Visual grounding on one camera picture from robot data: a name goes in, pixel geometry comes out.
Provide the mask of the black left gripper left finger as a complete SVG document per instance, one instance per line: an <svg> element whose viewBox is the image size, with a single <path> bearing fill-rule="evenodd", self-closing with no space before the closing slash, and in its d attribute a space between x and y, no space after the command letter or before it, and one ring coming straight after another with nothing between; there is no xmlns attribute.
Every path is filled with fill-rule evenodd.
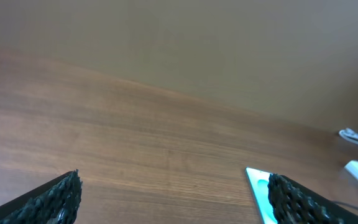
<svg viewBox="0 0 358 224"><path fill-rule="evenodd" d="M0 223L73 224L81 194L78 171L69 171L1 205Z"/></svg>

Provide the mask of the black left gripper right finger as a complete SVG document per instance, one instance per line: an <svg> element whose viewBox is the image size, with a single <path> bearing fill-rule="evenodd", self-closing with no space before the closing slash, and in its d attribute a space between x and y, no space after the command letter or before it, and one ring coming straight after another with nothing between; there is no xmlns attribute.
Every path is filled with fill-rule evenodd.
<svg viewBox="0 0 358 224"><path fill-rule="evenodd" d="M284 175L270 174L268 201L278 223L358 224L358 215Z"/></svg>

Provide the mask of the smartphone with teal screen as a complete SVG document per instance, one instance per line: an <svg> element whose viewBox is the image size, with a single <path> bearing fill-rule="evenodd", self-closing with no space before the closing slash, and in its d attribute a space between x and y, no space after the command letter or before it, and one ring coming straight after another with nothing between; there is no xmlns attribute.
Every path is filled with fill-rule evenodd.
<svg viewBox="0 0 358 224"><path fill-rule="evenodd" d="M277 224L273 214L273 207L268 198L270 173L251 167L245 168L245 174L250 183L250 189L254 196L263 224Z"/></svg>

